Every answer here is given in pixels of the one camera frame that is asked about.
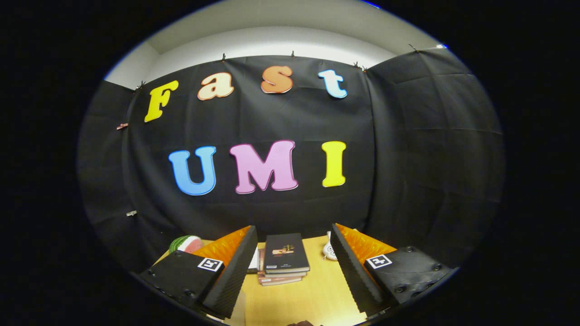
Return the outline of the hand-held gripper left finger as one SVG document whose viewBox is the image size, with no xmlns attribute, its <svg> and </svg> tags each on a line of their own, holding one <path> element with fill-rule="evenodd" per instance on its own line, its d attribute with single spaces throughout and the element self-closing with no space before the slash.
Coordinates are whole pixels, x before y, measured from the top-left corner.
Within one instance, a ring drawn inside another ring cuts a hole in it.
<svg viewBox="0 0 580 326">
<path fill-rule="evenodd" d="M 256 248 L 256 228 L 248 225 L 194 253 L 175 250 L 138 280 L 191 312 L 230 318 Z"/>
</svg>

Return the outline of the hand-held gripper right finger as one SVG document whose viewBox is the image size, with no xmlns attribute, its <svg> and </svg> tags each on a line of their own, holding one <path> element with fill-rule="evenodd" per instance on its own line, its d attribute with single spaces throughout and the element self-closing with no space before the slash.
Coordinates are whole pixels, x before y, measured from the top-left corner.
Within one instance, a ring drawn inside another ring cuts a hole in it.
<svg viewBox="0 0 580 326">
<path fill-rule="evenodd" d="M 415 246 L 396 249 L 345 225 L 332 225 L 330 241 L 357 308 L 368 317 L 410 305 L 455 273 Z"/>
</svg>

